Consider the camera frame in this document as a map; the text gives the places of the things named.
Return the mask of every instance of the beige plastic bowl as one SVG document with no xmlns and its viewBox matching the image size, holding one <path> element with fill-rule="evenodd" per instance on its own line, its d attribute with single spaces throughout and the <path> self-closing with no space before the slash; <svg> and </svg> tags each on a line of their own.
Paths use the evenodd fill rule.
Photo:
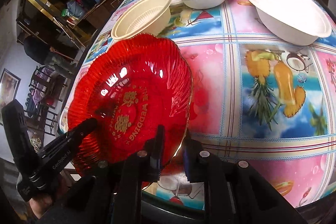
<svg viewBox="0 0 336 224">
<path fill-rule="evenodd" d="M 117 20 L 111 37 L 120 41 L 140 32 L 158 35 L 170 20 L 170 2 L 171 0 L 140 0 Z"/>
</svg>

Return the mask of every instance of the gold lettering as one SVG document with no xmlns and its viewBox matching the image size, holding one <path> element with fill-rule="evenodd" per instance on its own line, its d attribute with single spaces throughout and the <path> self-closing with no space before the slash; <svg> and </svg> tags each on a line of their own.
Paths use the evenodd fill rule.
<svg viewBox="0 0 336 224">
<path fill-rule="evenodd" d="M 131 123 L 129 122 L 129 116 L 122 114 L 117 117 L 117 121 L 114 125 L 114 128 L 117 132 L 123 132 L 125 133 L 126 130 L 131 126 Z"/>
<path fill-rule="evenodd" d="M 130 107 L 134 103 L 137 103 L 139 101 L 137 99 L 137 92 L 136 91 L 125 92 L 123 101 L 124 103 L 122 104 L 122 106 L 127 105 L 128 107 Z"/>
<path fill-rule="evenodd" d="M 148 101 L 148 94 L 147 94 L 147 91 L 145 91 L 145 92 L 143 93 L 142 101 L 143 101 L 143 102 L 144 102 L 144 101 Z"/>
</svg>

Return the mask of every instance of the wall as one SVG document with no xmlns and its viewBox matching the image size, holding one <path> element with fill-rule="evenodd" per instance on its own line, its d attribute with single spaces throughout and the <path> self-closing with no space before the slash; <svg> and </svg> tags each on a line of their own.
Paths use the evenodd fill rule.
<svg viewBox="0 0 336 224">
<path fill-rule="evenodd" d="M 19 88 L 17 90 L 16 99 L 25 105 L 26 98 L 29 92 L 29 84 L 31 76 L 36 69 L 36 66 L 39 65 L 34 60 L 29 58 L 23 49 L 23 45 L 13 41 L 9 51 L 5 56 L 3 65 L 0 67 L 2 72 L 4 68 L 9 70 L 11 73 L 16 75 L 21 79 Z M 0 157 L 4 160 L 13 162 L 11 151 L 9 149 L 7 139 L 5 136 L 5 131 L 3 126 L 0 125 Z"/>
<path fill-rule="evenodd" d="M 0 73 L 6 68 L 21 78 L 16 99 L 24 106 L 29 92 L 31 76 L 38 65 L 24 52 L 23 46 L 16 42 L 17 38 L 17 7 L 20 0 L 11 0 L 0 10 Z M 13 162 L 5 131 L 0 125 L 0 157 Z"/>
</svg>

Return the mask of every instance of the printed tablecloth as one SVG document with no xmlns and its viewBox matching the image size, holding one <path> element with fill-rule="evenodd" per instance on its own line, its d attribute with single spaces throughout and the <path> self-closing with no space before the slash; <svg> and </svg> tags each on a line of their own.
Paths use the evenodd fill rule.
<svg viewBox="0 0 336 224">
<path fill-rule="evenodd" d="M 78 81 L 113 45 L 113 25 L 137 1 L 124 0 L 92 45 L 63 110 L 63 131 Z M 179 46 L 192 70 L 192 138 L 223 160 L 248 160 L 294 207 L 336 190 L 332 19 L 327 15 L 330 37 L 298 47 L 272 34 L 248 0 L 226 0 L 207 10 L 177 3 L 170 10 L 171 20 L 160 36 Z M 202 183 L 190 184 L 183 171 L 163 174 L 148 192 L 203 208 Z"/>
</svg>

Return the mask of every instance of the red plate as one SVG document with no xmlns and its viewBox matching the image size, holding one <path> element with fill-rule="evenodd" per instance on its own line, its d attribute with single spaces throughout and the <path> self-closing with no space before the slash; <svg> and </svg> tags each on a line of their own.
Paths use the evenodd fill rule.
<svg viewBox="0 0 336 224">
<path fill-rule="evenodd" d="M 192 74 L 173 41 L 139 34 L 117 42 L 79 81 L 68 111 L 70 129 L 98 120 L 73 159 L 76 170 L 125 160 L 155 137 L 159 124 L 166 130 L 166 164 L 185 135 L 191 95 Z"/>
</svg>

